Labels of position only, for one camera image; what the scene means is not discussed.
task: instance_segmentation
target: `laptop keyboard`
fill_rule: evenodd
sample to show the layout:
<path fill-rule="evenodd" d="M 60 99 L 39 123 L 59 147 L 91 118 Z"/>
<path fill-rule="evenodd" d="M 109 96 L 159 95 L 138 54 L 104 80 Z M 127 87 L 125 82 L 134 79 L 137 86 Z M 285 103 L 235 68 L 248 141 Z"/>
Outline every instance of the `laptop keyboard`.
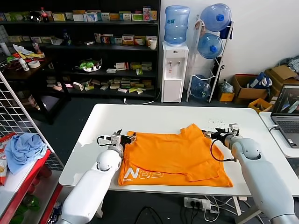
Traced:
<path fill-rule="evenodd" d="M 277 121 L 285 133 L 299 133 L 299 121 Z"/>

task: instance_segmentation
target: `white table top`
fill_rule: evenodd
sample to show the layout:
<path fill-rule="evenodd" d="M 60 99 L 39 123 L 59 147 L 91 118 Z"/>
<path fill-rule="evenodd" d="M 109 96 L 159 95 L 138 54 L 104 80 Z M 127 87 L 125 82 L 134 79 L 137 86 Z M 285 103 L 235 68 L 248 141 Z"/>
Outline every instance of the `white table top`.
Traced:
<path fill-rule="evenodd" d="M 264 124 L 268 129 L 270 127 L 273 127 L 273 125 L 275 125 L 275 123 L 271 119 L 271 112 L 260 112 L 259 116 L 261 117 L 262 121 L 264 122 Z M 299 148 L 292 148 L 289 145 L 289 143 L 285 140 L 280 130 L 273 129 L 271 131 L 271 135 L 273 136 L 274 140 L 280 147 L 285 157 L 293 158 L 293 159 L 299 158 Z"/>
<path fill-rule="evenodd" d="M 122 129 L 123 134 L 127 131 L 178 134 L 181 128 L 192 123 L 204 130 L 214 130 L 216 127 L 225 128 L 231 123 L 239 123 L 241 135 L 255 139 L 260 144 L 264 156 L 275 165 L 292 195 L 299 196 L 299 179 L 258 114 L 249 108 L 97 104 L 65 165 L 59 183 L 64 186 L 75 186 L 84 172 L 92 167 L 98 154 L 106 150 L 106 147 L 97 146 L 96 139 L 100 135 L 111 135 L 119 129 Z M 216 144 L 224 153 L 225 158 L 232 157 L 229 149 L 219 142 Z M 109 189 L 185 195 L 251 196 L 241 173 L 240 164 L 225 162 L 224 168 L 234 184 L 233 187 L 119 186 L 117 184 L 119 175 L 116 173 Z"/>

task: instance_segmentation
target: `white wall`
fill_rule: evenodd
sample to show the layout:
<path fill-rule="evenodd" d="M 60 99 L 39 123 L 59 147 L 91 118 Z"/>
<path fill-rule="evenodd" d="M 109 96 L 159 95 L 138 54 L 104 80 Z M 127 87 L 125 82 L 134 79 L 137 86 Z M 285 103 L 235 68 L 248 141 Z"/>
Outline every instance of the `white wall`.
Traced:
<path fill-rule="evenodd" d="M 160 41 L 164 41 L 167 6 L 190 7 L 187 44 L 191 48 L 196 15 L 219 2 L 230 7 L 235 22 L 221 80 L 236 73 L 257 74 L 283 58 L 299 55 L 299 0 L 162 0 Z M 210 60 L 197 58 L 198 74 L 208 76 Z"/>

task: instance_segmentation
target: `orange t-shirt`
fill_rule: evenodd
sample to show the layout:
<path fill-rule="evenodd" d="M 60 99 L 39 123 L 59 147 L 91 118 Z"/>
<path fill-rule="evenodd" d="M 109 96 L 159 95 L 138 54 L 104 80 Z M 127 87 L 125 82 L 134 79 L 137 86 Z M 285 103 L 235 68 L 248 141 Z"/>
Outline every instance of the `orange t-shirt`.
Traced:
<path fill-rule="evenodd" d="M 211 142 L 195 124 L 181 134 L 136 133 L 126 145 L 118 184 L 232 187 L 223 163 L 211 156 Z M 224 158 L 216 145 L 213 155 Z"/>

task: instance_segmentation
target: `laptop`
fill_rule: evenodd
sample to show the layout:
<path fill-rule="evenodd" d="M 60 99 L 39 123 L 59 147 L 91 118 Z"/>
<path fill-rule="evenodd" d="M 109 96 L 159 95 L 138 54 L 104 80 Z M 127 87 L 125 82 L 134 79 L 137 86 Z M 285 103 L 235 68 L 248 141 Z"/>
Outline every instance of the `laptop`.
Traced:
<path fill-rule="evenodd" d="M 299 148 L 299 84 L 285 84 L 271 118 L 292 148 Z"/>

